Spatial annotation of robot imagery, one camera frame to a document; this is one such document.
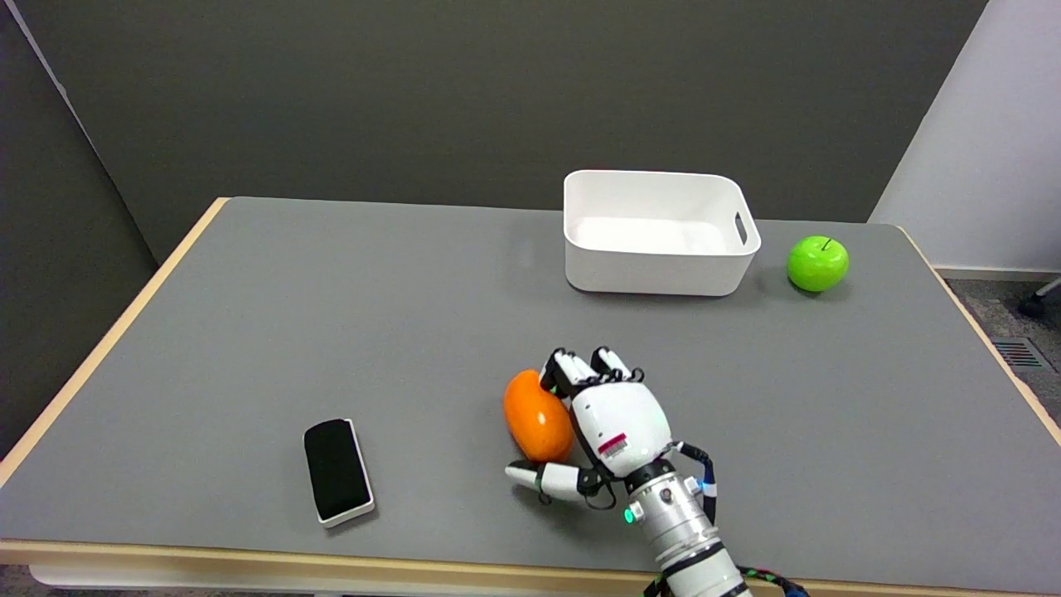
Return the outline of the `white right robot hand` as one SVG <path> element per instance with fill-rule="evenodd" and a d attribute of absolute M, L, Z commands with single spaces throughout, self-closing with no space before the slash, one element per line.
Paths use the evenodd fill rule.
<path fill-rule="evenodd" d="M 609 347 L 585 362 L 560 347 L 540 370 L 539 390 L 560 406 L 588 466 L 527 458 L 506 466 L 512 482 L 530 488 L 542 503 L 592 501 L 613 484 L 627 493 L 675 472 L 668 454 L 673 434 L 659 401 L 645 385 L 644 371 L 630 369 Z"/>

